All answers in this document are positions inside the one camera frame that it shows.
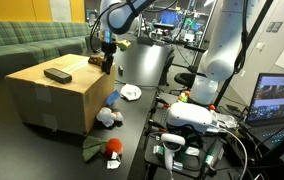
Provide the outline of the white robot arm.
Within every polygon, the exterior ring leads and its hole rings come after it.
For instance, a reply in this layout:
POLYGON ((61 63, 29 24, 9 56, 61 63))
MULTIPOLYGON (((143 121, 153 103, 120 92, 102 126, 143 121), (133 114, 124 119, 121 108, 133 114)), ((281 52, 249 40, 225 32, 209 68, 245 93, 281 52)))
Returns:
MULTIPOLYGON (((155 0, 101 0, 100 39, 105 54, 102 71, 108 73, 116 50, 116 36, 129 31, 133 20, 155 0)), ((209 105, 218 84, 235 72, 239 48, 245 47, 247 21, 258 0, 222 0, 208 48, 204 51, 189 99, 209 105)))

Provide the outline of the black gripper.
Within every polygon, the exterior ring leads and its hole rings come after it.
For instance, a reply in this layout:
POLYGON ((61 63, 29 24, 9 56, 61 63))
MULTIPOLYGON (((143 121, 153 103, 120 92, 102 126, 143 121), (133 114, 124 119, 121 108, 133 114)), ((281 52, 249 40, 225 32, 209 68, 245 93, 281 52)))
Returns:
POLYGON ((112 65, 110 64, 110 57, 116 51, 115 44, 116 36, 109 30, 101 31, 101 41, 102 41, 102 51, 104 52, 104 60, 102 62, 101 70, 102 72, 107 72, 109 75, 111 73, 112 65))

